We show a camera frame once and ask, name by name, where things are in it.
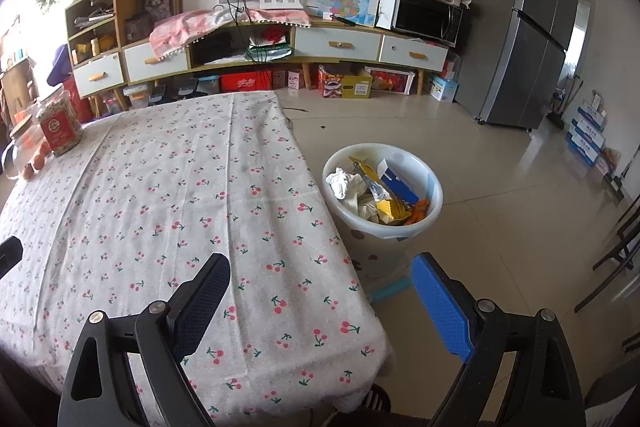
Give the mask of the black microwave oven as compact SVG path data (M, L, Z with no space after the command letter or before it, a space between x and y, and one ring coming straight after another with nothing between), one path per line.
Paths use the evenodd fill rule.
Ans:
M464 9L445 0L378 0L376 26L453 48Z

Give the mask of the blue white small box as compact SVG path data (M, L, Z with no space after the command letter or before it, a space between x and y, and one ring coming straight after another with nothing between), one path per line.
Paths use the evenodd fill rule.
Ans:
M459 85L454 80L442 79L438 76L431 77L430 95L436 101L452 103Z

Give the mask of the orange peel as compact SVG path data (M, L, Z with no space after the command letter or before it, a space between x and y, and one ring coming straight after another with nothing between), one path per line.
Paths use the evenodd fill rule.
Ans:
M404 225L414 225L416 222L422 221L428 213L428 207L430 207L428 199L418 200L416 205L412 207L411 215L404 221Z

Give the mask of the yellow foil snack wrapper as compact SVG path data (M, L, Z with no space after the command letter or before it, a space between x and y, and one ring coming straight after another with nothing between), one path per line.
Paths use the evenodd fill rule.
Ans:
M412 208L404 202L401 202L401 200L378 179L378 174L365 161L354 156L350 156L349 160L352 162L352 167L354 167L355 172L359 173L363 181L366 182L367 190L369 190L376 199L389 198L392 201L390 204L378 205L385 213L383 217L385 222L378 223L378 225L402 225L411 215Z

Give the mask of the cherry print tablecloth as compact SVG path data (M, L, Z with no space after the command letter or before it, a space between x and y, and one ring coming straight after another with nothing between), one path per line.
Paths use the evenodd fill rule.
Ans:
M89 315L168 299L210 255L226 295L182 366L218 425L358 407L390 355L352 259L271 91L90 124L1 211L22 261L1 282L1 346L60 389Z

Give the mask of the orange tangerine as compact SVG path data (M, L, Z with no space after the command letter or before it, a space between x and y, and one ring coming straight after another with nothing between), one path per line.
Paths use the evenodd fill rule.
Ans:
M22 176L25 180L29 181L34 176L34 169L32 169L32 165L28 164L24 167Z
M39 145L38 154L42 157L47 157L51 153L51 147L46 140L43 140Z
M45 162L46 160L44 159L44 156L42 154L38 154L32 160L32 165L36 170L41 170Z

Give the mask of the blue almond snack box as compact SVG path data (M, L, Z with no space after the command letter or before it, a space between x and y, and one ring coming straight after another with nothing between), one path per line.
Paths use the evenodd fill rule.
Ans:
M411 186L399 176L397 168L387 159L382 159L376 167L378 179L394 195L408 206L414 206L419 202L419 196L414 193Z

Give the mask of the yellow cardboard snack box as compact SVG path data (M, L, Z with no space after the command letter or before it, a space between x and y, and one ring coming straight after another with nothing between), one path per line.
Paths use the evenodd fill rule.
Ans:
M318 66L318 89L323 98L370 98L372 77L344 64Z

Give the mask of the colourful map bag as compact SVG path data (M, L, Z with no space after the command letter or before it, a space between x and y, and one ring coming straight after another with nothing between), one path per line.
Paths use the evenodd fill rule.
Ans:
M341 17L360 26L373 27L378 17L378 0L305 0L309 15Z

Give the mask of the dark chair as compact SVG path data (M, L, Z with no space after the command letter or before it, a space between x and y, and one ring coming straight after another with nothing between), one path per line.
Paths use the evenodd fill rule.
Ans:
M615 269L574 306L575 313L579 313L592 303L625 269L631 269L634 256L639 251L639 202L634 202L620 217L615 229L615 238L617 243L613 248L592 266L593 271L597 271L606 262L615 261L617 263Z

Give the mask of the wooden tv cabinet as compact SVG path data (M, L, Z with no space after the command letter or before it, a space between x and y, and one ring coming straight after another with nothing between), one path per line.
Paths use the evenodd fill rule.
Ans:
M314 20L310 27L244 23L221 27L168 57L157 58L148 40L100 53L74 67L83 98L130 84L201 75L230 68L303 69L303 86L312 87L311 66L320 63L374 64L414 70L418 89L428 72L445 65L448 48L392 32Z

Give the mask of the white tissue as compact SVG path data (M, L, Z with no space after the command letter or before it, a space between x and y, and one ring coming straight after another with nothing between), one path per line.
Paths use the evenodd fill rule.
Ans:
M359 173L350 173L342 168L336 168L329 173L324 181L337 200L358 199L367 192L367 184Z

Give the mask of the nut jar red label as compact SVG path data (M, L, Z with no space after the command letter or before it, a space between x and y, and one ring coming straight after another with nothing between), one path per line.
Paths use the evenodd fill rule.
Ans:
M81 124L70 92L63 86L58 87L39 103L36 119L52 154L56 157L67 153L81 141Z

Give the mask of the white paper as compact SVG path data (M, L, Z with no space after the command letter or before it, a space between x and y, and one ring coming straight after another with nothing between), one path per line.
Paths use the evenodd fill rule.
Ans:
M371 221L374 223L383 223L385 219L385 213L381 210L378 205L380 204L390 204L392 201L389 198L386 199L376 199L374 195L367 190L366 193L361 195L358 199L350 198L346 200L342 200L343 206L356 217Z

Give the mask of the wooden shelf unit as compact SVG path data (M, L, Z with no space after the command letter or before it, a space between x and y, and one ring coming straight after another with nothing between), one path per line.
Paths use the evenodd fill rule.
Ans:
M126 44L126 21L137 0L74 0L64 12L67 49L73 68Z

